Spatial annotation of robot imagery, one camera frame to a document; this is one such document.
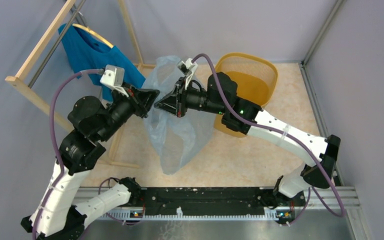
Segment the light blue trash bag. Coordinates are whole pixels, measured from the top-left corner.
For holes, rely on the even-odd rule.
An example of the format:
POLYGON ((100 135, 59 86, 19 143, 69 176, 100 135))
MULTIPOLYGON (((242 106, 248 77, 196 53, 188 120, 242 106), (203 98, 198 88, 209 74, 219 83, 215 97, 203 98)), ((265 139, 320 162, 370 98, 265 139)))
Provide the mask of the light blue trash bag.
MULTIPOLYGON (((175 55, 156 59, 156 66, 142 87, 158 90, 157 101, 168 95, 183 76, 177 68, 180 60, 175 55)), ((189 109, 182 118, 155 107, 149 110, 144 125, 165 175, 178 172, 204 148, 213 136, 215 118, 213 113, 194 109, 189 109)))

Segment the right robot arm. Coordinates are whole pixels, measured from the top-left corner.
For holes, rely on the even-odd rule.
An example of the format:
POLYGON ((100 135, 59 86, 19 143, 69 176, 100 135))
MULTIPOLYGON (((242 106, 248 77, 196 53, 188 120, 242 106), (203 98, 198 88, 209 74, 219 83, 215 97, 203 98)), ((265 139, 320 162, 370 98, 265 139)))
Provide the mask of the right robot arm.
POLYGON ((180 77, 173 90, 154 106, 178 118, 188 110, 218 114, 229 130, 264 139, 298 156, 303 166, 278 178, 273 188, 273 200, 287 206, 300 192, 308 188, 328 189, 341 140, 335 135, 322 137, 304 132, 272 116, 258 104, 237 95, 238 85, 218 72, 208 78, 207 89, 187 86, 180 77))

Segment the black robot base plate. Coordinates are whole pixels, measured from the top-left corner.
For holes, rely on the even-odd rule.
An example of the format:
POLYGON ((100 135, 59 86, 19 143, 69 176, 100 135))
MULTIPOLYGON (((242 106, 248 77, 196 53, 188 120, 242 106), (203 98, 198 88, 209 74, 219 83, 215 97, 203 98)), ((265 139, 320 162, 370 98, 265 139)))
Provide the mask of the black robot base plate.
POLYGON ((186 216, 255 216, 304 203, 302 192, 288 198, 275 195, 271 187, 147 187, 128 205, 144 207, 147 216, 175 215, 178 208, 186 216))

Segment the yellow mesh trash bin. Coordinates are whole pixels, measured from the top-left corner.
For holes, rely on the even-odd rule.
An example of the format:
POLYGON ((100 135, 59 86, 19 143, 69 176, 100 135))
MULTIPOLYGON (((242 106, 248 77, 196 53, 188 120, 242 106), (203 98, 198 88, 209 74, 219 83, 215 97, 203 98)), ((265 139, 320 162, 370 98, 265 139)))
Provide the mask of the yellow mesh trash bin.
POLYGON ((269 61, 240 52, 224 55, 214 69, 237 83, 237 96, 265 108, 278 80, 278 70, 269 61))

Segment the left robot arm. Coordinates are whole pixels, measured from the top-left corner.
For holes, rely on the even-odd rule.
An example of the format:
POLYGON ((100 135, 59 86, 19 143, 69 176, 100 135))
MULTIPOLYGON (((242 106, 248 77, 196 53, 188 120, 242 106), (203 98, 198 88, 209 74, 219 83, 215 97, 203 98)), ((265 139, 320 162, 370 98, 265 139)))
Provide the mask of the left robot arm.
POLYGON ((74 129, 53 144, 56 151, 52 178, 32 215, 22 227, 35 240, 76 240, 96 219, 123 205, 136 206, 141 187, 133 177, 120 179, 113 187, 85 202, 73 202, 84 179, 106 152, 109 140, 131 116, 146 118, 160 92, 127 87, 127 93, 113 92, 115 102, 104 106, 95 96, 80 98, 68 115, 74 129))

